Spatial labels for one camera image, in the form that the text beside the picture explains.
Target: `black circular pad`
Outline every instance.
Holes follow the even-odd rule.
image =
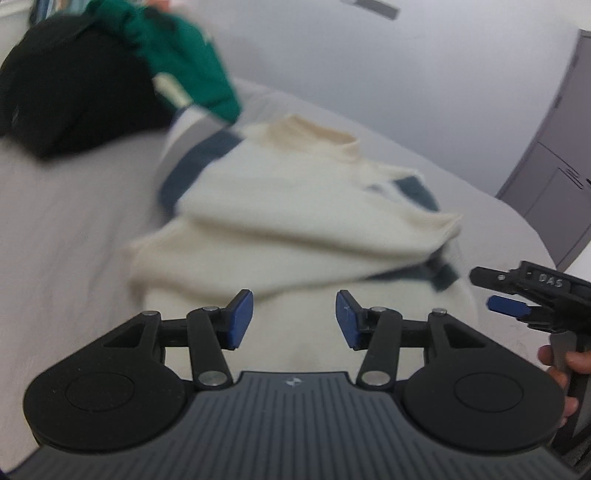
[[[90,345],[39,375],[23,410],[40,443],[99,453],[157,437],[185,402],[182,380],[150,353]]]
[[[564,393],[549,375],[501,348],[457,349],[416,372],[403,403],[428,434],[472,452],[516,452],[548,442]]]
[[[470,374],[456,382],[457,399],[473,410],[500,413],[523,399],[519,382],[499,374]]]
[[[109,411],[125,405],[134,395],[134,383],[114,373],[96,373],[76,378],[66,388],[66,398],[84,411]]]

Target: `sweater collar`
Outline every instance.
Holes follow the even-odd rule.
[[[322,150],[345,161],[356,161],[361,157],[359,140],[355,137],[346,132],[321,127],[299,115],[289,115],[271,123],[267,134],[279,147],[307,152]]]

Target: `black bag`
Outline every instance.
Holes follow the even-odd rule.
[[[0,132],[39,157],[170,124],[148,66],[86,15],[32,27],[0,67]]]

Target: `ribbed gray plate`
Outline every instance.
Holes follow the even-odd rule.
[[[504,457],[448,449],[416,431],[389,396],[354,387],[344,373],[246,372],[230,390],[199,394],[182,421],[146,445],[101,456],[42,447],[10,478],[574,480],[577,475],[544,448]]]

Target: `gray cabinet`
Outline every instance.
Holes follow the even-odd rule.
[[[591,38],[583,33],[556,103],[498,194],[560,270],[591,240]]]

